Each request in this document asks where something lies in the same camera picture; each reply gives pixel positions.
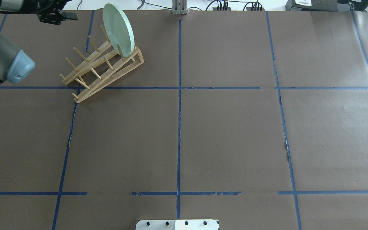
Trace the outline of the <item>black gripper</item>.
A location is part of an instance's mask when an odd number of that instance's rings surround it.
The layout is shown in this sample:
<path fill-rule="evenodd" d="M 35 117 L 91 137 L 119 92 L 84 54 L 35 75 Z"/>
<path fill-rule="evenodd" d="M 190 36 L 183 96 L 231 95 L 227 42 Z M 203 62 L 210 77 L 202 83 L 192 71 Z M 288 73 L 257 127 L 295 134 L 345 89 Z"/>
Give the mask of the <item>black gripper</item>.
<path fill-rule="evenodd" d="M 78 16 L 74 12 L 62 11 L 67 4 L 67 0 L 48 0 L 48 5 L 37 14 L 40 22 L 60 25 L 61 22 L 70 19 L 78 20 Z"/>

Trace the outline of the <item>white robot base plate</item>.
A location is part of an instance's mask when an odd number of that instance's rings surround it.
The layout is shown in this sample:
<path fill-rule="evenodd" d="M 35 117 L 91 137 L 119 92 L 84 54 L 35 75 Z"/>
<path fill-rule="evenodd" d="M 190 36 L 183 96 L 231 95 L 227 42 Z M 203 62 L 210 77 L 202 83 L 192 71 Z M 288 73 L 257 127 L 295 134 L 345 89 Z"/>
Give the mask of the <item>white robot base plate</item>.
<path fill-rule="evenodd" d="M 136 230 L 219 230 L 219 220 L 215 219 L 166 219 L 140 220 Z"/>

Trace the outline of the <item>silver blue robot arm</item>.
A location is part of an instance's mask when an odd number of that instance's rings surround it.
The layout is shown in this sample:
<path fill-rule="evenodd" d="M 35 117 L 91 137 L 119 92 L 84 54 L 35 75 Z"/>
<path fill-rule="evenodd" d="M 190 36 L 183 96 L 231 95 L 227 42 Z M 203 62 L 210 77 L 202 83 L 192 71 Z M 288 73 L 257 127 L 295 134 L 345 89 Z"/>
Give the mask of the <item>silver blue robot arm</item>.
<path fill-rule="evenodd" d="M 34 14 L 40 22 L 60 25 L 76 13 L 63 11 L 66 0 L 0 0 L 0 14 Z M 35 69 L 35 62 L 0 32 L 0 85 L 21 82 Z"/>

